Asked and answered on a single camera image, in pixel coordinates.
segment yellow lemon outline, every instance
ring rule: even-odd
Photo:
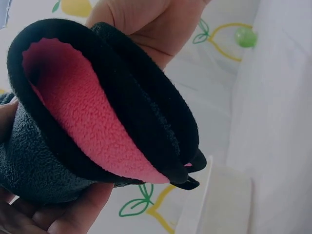
[[[217,28],[213,31],[213,33],[210,35],[210,37],[207,39],[207,41],[210,42],[212,45],[214,45],[214,47],[216,48],[216,50],[217,50],[220,54],[222,54],[223,56],[227,57],[228,59],[232,59],[232,60],[234,60],[234,61],[241,62],[241,61],[242,61],[241,58],[236,58],[236,57],[234,57],[234,56],[228,55],[226,52],[224,52],[224,51],[220,48],[220,46],[219,46],[216,42],[213,41],[213,39],[214,39],[214,37],[215,37],[215,35],[217,34],[218,31],[220,31],[220,30],[223,29],[223,28],[235,27],[235,26],[252,28],[251,25],[249,25],[249,24],[244,24],[244,23],[227,23],[227,24],[223,24],[223,25],[217,27]]]
[[[160,213],[157,212],[157,209],[161,206],[163,200],[165,197],[170,193],[173,189],[175,189],[176,186],[169,185],[166,187],[158,196],[155,204],[150,207],[146,213],[153,216],[157,221],[161,224],[161,226],[169,233],[169,234],[174,234],[175,231],[167,224],[166,220],[161,216]]]

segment white fabric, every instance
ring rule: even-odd
[[[227,164],[253,178],[252,234],[312,233],[312,1],[263,0],[233,94]]]

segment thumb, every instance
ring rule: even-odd
[[[5,141],[11,134],[18,100],[13,100],[5,105],[0,105],[0,142]]]
[[[168,8],[171,0],[100,0],[86,26],[105,22],[126,35],[135,33]]]

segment lemon print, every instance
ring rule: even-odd
[[[181,190],[176,186],[169,185],[156,199],[151,201],[154,191],[153,184],[139,185],[141,198],[128,201],[119,211],[119,217],[137,216],[143,213],[151,215],[169,234],[175,233],[178,220],[181,216],[184,203],[184,196],[181,197]]]
[[[58,0],[52,12],[56,12],[60,6],[65,14],[84,18],[88,17],[92,10],[89,0]]]
[[[228,23],[217,27],[211,34],[209,32],[209,26],[203,19],[200,19],[198,26],[203,31],[203,33],[198,34],[194,38],[193,44],[208,41],[224,57],[237,62],[242,60],[244,51],[236,43],[237,40],[235,40],[234,36],[237,34],[239,29],[251,29],[251,25],[244,23]]]

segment dark gray fleece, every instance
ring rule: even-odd
[[[13,96],[1,95],[0,103],[8,103]],[[0,146],[0,185],[24,199],[60,203],[76,199],[92,183],[76,177],[53,156],[19,104],[12,135]]]

